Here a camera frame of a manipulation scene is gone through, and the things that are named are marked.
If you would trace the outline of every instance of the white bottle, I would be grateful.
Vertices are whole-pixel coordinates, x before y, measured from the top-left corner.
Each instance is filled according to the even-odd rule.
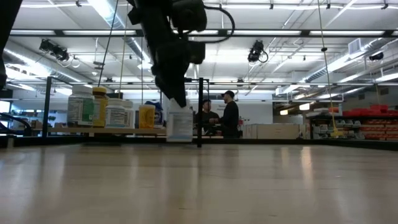
[[[124,127],[134,128],[134,110],[132,109],[132,102],[123,100],[123,107],[126,110],[124,114]]]
[[[193,116],[187,105],[181,108],[175,99],[170,100],[167,115],[167,141],[168,142],[192,142]]]
[[[122,106],[122,100],[110,98],[106,107],[105,128],[124,128],[124,116],[126,110]]]

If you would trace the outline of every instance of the clear plastic container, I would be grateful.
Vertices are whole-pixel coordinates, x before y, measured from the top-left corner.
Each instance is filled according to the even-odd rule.
[[[174,100],[170,100],[170,109],[167,115],[167,141],[192,142],[193,116],[189,106],[181,108]]]
[[[94,96],[90,87],[75,85],[68,98],[67,123],[70,128],[93,126]]]
[[[155,106],[140,105],[139,107],[139,128],[153,129],[155,126]]]
[[[106,89],[103,87],[94,87],[94,128],[105,127],[106,106],[108,105],[108,97],[106,96]]]
[[[124,127],[134,128],[134,110],[132,109],[132,102],[123,100],[123,107],[126,110],[124,114]]]
[[[110,98],[106,107],[105,128],[124,128],[124,115],[126,110],[122,100]]]

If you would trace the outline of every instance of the person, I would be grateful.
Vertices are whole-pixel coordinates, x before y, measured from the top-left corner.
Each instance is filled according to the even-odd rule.
[[[203,129],[207,132],[210,128],[210,119],[218,119],[220,116],[211,111],[211,100],[203,100],[203,112],[201,120]],[[195,121],[198,122],[198,114],[195,115]]]
[[[226,103],[224,115],[222,118],[210,119],[210,123],[221,123],[223,125],[224,138],[238,138],[238,121],[239,121],[239,108],[234,101],[235,94],[231,90],[221,94]]]

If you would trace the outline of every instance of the label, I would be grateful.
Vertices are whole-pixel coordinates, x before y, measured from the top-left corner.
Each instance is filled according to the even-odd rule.
[[[125,110],[119,108],[106,109],[106,127],[107,128],[123,128]]]
[[[192,114],[188,113],[169,113],[167,123],[167,139],[172,141],[191,141],[192,140]]]
[[[94,100],[94,115],[93,115],[94,126],[99,126],[99,127],[105,126],[105,116],[106,116],[105,109],[106,109],[105,99]]]
[[[72,97],[68,99],[68,122],[92,126],[93,112],[93,99],[82,97]]]

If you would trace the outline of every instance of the ceiling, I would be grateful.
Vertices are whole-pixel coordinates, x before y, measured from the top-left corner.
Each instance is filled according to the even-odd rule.
[[[14,29],[109,29],[109,25],[97,13],[97,11],[87,6],[87,1],[80,1],[83,7],[46,7],[57,4],[74,4],[74,1],[66,0],[24,0],[22,8],[14,24]],[[219,4],[220,1],[204,1],[205,4]],[[254,8],[248,9],[247,4],[267,4],[270,1],[255,0],[224,0],[226,6],[241,8],[227,8],[226,10],[234,17],[237,29],[319,29],[320,20],[317,9],[294,10],[295,6],[317,6],[316,0],[274,0],[274,9]],[[345,7],[349,0],[331,0],[333,6]],[[125,17],[131,9],[125,6],[126,1],[120,0],[118,7],[119,13]],[[352,7],[371,7],[382,6],[381,0],[360,0],[356,1],[351,9],[341,12],[341,9],[321,9],[323,26],[326,29],[367,29],[367,30],[391,30],[398,28],[398,1],[388,0],[389,8],[354,10]],[[226,16],[218,11],[207,11],[207,29],[230,29],[231,23]],[[140,29],[140,25],[132,26],[127,23],[129,29]],[[76,56],[81,62],[78,68],[69,66],[68,69],[83,75],[88,80],[97,82],[99,75],[93,75],[93,61],[102,61],[104,57],[107,38],[98,39],[98,50],[96,52],[96,40],[91,37],[54,37],[50,38],[53,42],[68,49],[68,52]],[[195,40],[209,40],[210,38],[198,37]],[[136,38],[146,50],[146,42],[142,38]],[[267,47],[269,61],[262,65],[256,65],[253,69],[248,64],[248,52],[255,40],[262,40]],[[328,48],[326,56],[328,59],[336,57],[348,50],[348,43],[354,38],[326,38],[325,46]],[[10,37],[9,41],[17,43],[32,52],[41,54],[39,45],[42,41],[40,37]],[[134,55],[129,47],[126,47],[123,57],[124,41],[121,38],[111,38],[109,51],[106,56],[104,66],[104,77],[112,77],[114,81],[119,81],[121,76],[121,65],[123,67],[123,81],[125,82],[145,82],[153,81],[154,77],[148,69],[141,70],[138,66],[140,60]],[[300,74],[304,77],[308,71],[321,67],[325,64],[321,38],[255,38],[255,37],[232,37],[220,44],[208,44],[206,46],[206,59],[199,65],[199,77],[209,78],[214,82],[235,82],[238,78],[243,78],[246,82],[297,82]],[[388,49],[390,59],[397,57],[395,48]],[[53,57],[44,55],[45,58],[55,61]],[[377,63],[368,62],[367,66],[375,66]],[[339,69],[336,73],[349,76],[364,70],[364,60],[357,60],[355,63]],[[187,71],[187,77],[194,77],[193,67]],[[259,86],[258,90],[274,90],[277,86]],[[140,85],[127,86],[122,88],[141,88]],[[155,88],[154,85],[146,85],[144,88]]]

